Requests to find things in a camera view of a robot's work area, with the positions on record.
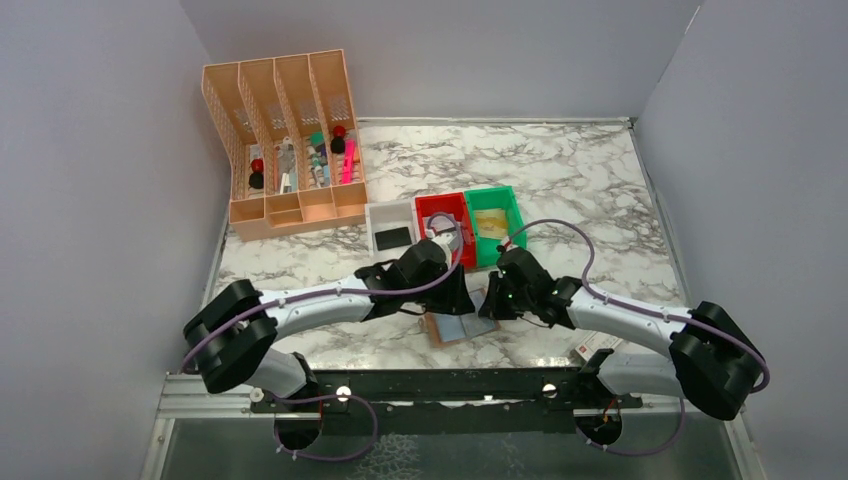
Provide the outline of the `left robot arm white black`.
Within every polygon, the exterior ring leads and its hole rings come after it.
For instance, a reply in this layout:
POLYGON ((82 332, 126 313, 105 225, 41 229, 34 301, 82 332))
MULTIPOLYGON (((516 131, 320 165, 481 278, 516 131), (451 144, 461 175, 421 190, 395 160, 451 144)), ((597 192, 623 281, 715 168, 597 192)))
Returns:
POLYGON ((311 370, 302 355, 273 344, 327 325, 387 317, 407 303, 452 316, 476 310, 457 256, 421 240, 397 259, 324 285, 261 291, 248 279, 230 283, 184 326, 189 351, 181 366, 195 367, 211 394, 250 385, 302 410, 314 397, 311 370))

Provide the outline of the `brown leather card holder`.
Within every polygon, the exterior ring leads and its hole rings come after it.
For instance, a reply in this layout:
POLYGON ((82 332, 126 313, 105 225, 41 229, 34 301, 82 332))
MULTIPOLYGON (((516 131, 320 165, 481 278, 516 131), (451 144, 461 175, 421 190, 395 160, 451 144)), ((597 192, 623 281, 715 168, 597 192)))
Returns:
POLYGON ((420 326, 434 348, 445 348, 500 329, 498 321, 476 314, 452 316, 427 313, 421 319, 420 326))

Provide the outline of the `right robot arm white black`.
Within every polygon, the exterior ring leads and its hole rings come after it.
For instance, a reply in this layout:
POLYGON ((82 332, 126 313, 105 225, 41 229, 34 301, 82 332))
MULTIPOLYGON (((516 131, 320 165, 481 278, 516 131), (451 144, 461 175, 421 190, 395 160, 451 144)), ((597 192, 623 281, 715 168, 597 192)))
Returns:
POLYGON ((648 393, 684 398, 729 421, 766 377, 759 350, 715 303, 663 308, 613 296, 584 279, 553 278, 524 248, 503 250, 479 314, 514 320, 525 313, 548 326, 605 333, 646 348, 644 354, 613 352, 578 378, 578 396, 592 407, 616 394, 648 393))

